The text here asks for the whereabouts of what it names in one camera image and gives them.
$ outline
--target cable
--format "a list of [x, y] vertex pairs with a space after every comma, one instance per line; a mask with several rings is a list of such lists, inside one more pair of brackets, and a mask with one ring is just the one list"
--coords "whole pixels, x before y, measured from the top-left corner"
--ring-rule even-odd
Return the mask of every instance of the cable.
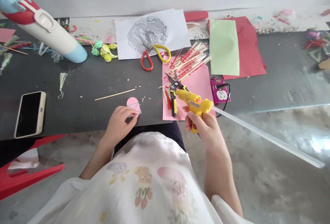
[[220, 88], [223, 88], [223, 87], [226, 87], [226, 86], [228, 86], [229, 90], [228, 90], [228, 97], [227, 97], [226, 103], [224, 104], [224, 107], [223, 107], [223, 111], [226, 109], [226, 106], [227, 106], [227, 103], [228, 103], [228, 100], [229, 100], [229, 97], [230, 97], [231, 87], [230, 87], [230, 84], [221, 84], [221, 85], [216, 86], [217, 89], [220, 89]]

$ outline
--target black table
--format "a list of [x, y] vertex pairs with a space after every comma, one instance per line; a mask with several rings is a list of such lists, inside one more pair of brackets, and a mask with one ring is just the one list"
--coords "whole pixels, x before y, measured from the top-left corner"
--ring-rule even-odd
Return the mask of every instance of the black table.
[[[16, 29], [20, 40], [37, 42], [11, 21], [2, 22], [8, 23], [7, 28]], [[317, 71], [316, 62], [301, 49], [306, 43], [303, 32], [259, 35], [258, 42], [268, 67], [267, 75], [228, 81], [232, 85], [232, 101], [226, 109], [229, 113], [239, 115], [330, 103], [330, 74]], [[152, 57], [153, 71], [146, 72], [139, 59], [113, 59], [106, 63], [102, 57], [91, 54], [90, 46], [85, 48], [88, 59], [79, 64], [66, 59], [54, 63], [49, 54], [39, 56], [32, 50], [26, 51], [28, 56], [13, 52], [11, 62], [0, 76], [0, 140], [13, 138], [20, 97], [35, 91], [47, 94], [40, 136], [106, 129], [113, 110], [126, 105], [129, 97], [140, 101], [139, 126], [169, 122], [162, 120], [162, 103], [157, 106], [162, 98], [162, 91], [158, 90], [162, 85], [162, 65], [156, 56]], [[57, 98], [60, 73], [69, 73], [62, 89], [63, 99]], [[136, 90], [94, 101], [130, 89]]]

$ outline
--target dragon drawing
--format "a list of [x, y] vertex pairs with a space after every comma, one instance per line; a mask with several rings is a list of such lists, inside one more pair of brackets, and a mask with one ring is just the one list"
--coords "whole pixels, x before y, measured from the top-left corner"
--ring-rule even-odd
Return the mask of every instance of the dragon drawing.
[[[127, 34], [128, 44], [132, 49], [138, 51], [140, 54], [143, 54], [146, 47], [142, 43], [139, 35], [141, 34], [143, 37], [146, 37], [145, 33], [146, 31], [148, 31], [150, 33], [152, 45], [159, 44], [164, 46], [167, 38], [166, 30], [167, 27], [159, 18], [141, 18], [133, 25], [133, 27]], [[156, 51], [154, 49], [149, 51], [149, 55], [154, 54], [156, 54]]]

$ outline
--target concrete floor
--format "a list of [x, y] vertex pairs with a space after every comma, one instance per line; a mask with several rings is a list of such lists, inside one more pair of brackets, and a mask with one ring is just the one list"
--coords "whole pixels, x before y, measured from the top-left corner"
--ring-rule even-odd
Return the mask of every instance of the concrete floor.
[[[326, 163], [317, 169], [225, 117], [218, 119], [234, 167], [245, 218], [254, 223], [329, 223], [330, 106], [239, 116]], [[205, 148], [179, 123], [201, 186]], [[39, 148], [46, 166], [65, 169], [0, 202], [0, 223], [23, 224], [65, 180], [84, 169], [104, 131], [71, 134]]]

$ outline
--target water bottle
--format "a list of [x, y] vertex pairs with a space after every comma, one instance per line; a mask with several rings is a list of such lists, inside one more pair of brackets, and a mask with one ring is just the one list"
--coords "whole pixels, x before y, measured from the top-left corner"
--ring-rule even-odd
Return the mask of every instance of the water bottle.
[[0, 0], [0, 12], [70, 61], [86, 60], [87, 51], [33, 0]]

